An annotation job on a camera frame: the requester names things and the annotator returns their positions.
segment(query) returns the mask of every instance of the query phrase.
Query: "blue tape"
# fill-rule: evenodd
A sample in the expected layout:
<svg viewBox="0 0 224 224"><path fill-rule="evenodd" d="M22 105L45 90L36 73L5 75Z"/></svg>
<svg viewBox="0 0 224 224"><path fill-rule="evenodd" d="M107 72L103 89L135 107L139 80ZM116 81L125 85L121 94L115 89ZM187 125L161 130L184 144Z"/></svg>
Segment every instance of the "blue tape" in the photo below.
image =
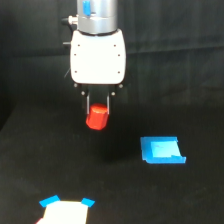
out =
<svg viewBox="0 0 224 224"><path fill-rule="evenodd" d="M90 5L90 1L83 1L83 13L87 16L91 15L91 5Z"/></svg>
<svg viewBox="0 0 224 224"><path fill-rule="evenodd" d="M151 164L185 163L177 145L177 137L141 138L142 160Z"/></svg>
<svg viewBox="0 0 224 224"><path fill-rule="evenodd" d="M87 205L88 207L92 207L93 204L95 203L95 201L90 200L90 199L87 199L87 198L83 198L82 201L81 201L81 203L83 205Z"/></svg>
<svg viewBox="0 0 224 224"><path fill-rule="evenodd" d="M60 201L60 199L59 199L59 197L57 196L57 195L55 195L55 196L53 196L53 197L50 197L50 198L47 198L47 199L45 199L45 200L43 200L43 201L40 201L39 203L40 203L40 205L42 206L42 207L47 207L49 204L52 204L52 203L54 203L54 202L56 202L56 201Z"/></svg>

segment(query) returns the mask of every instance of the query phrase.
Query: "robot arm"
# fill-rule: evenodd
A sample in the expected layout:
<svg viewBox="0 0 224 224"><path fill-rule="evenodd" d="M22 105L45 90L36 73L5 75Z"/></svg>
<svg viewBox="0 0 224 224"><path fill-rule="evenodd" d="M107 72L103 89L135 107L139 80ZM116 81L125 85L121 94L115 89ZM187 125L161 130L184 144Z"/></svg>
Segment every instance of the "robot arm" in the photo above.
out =
<svg viewBox="0 0 224 224"><path fill-rule="evenodd" d="M84 97L87 125L101 130L111 112L116 87L123 87L126 69L125 42L117 27L117 0L77 0L77 9L76 17L62 21L70 27L77 25L70 43L71 77ZM90 106L96 86L97 91L102 90L106 105L97 102Z"/></svg>

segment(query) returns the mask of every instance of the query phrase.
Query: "blue square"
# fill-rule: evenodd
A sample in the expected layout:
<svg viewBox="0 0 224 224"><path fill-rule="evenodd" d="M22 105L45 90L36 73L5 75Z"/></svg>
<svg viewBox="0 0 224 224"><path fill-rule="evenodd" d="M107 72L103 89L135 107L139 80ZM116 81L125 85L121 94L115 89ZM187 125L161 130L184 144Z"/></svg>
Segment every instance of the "blue square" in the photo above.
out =
<svg viewBox="0 0 224 224"><path fill-rule="evenodd" d="M185 163L177 142L177 137L141 138L142 159L152 164Z"/></svg>

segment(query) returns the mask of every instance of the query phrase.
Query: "black table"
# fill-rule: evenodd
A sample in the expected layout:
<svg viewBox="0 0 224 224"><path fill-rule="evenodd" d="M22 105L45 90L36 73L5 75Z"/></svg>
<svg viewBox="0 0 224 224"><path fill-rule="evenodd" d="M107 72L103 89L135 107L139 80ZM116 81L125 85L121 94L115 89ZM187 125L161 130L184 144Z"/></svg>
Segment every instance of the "black table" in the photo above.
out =
<svg viewBox="0 0 224 224"><path fill-rule="evenodd" d="M140 137L177 136L184 165L150 165ZM224 109L123 105L107 128L80 105L19 103L0 132L0 223L30 224L39 201L96 201L87 224L224 222Z"/></svg>

